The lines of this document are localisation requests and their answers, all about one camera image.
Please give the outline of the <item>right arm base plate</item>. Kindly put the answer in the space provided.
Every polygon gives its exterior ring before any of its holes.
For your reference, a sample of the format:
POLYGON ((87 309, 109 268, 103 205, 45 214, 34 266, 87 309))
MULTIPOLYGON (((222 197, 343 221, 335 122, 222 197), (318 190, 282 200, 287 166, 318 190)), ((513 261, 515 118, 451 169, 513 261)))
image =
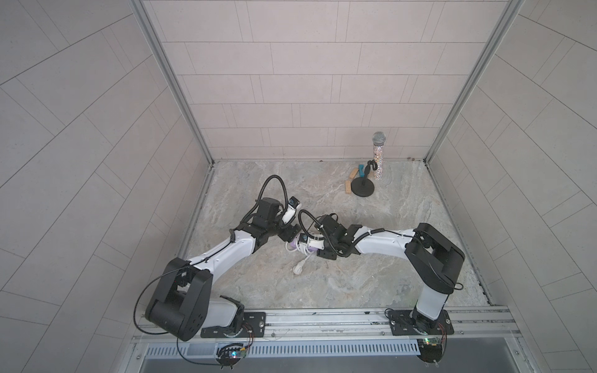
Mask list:
POLYGON ((435 321, 429 321, 422 315, 413 318, 413 309, 386 309, 385 317, 394 336, 442 336, 454 334, 454 328, 448 312, 443 309, 435 321))

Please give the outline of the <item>purple power strip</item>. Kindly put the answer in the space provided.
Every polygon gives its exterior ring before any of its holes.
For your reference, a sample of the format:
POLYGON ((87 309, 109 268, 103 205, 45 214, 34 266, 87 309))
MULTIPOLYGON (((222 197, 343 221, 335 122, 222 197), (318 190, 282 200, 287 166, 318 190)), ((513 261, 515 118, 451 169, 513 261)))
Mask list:
POLYGON ((285 248, 290 253, 300 252, 306 256, 310 256, 310 255, 315 254, 318 251, 324 249, 324 241, 317 239, 317 238, 315 238, 315 239, 310 238, 310 243, 308 246, 299 244, 298 243, 299 235, 300 234, 298 234, 295 237, 295 239, 293 239, 291 242, 286 242, 285 248))

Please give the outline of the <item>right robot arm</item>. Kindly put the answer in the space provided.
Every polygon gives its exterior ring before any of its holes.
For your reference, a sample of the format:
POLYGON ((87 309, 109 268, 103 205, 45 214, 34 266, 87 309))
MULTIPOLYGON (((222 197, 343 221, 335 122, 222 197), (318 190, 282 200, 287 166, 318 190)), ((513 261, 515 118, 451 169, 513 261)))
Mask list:
POLYGON ((335 260, 351 255, 379 254, 401 258, 410 263, 423 283, 413 310, 407 317, 414 331, 421 335, 440 332, 446 336, 448 320, 444 311, 450 295, 463 289, 459 283, 465 253, 434 226, 421 223, 408 230, 369 228, 340 224, 331 214, 314 217, 298 213, 300 234, 298 248, 335 260))

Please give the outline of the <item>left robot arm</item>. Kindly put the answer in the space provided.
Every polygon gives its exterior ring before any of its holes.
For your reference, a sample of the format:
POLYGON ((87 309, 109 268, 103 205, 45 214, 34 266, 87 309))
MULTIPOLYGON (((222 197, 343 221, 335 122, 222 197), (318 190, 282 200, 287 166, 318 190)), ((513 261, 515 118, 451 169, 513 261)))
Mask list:
POLYGON ((212 286, 239 261, 256 253, 271 237, 289 241, 298 232, 291 226, 299 202, 289 198, 283 179, 269 176, 255 205, 229 231, 227 240, 190 260, 171 260, 162 275, 149 282, 155 290, 144 318, 162 330, 188 341, 200 329, 216 329, 227 336, 243 330, 244 305, 233 298, 212 296, 212 286))

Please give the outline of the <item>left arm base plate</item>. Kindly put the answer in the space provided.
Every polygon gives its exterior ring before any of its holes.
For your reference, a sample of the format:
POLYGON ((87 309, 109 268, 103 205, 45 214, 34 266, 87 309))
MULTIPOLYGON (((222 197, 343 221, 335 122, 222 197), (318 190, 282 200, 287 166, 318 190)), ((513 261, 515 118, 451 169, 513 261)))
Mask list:
POLYGON ((201 338, 248 338, 257 337, 261 338, 264 336, 266 326, 266 312, 244 312, 241 321, 235 321, 233 326, 213 326, 209 328, 201 329, 201 338))

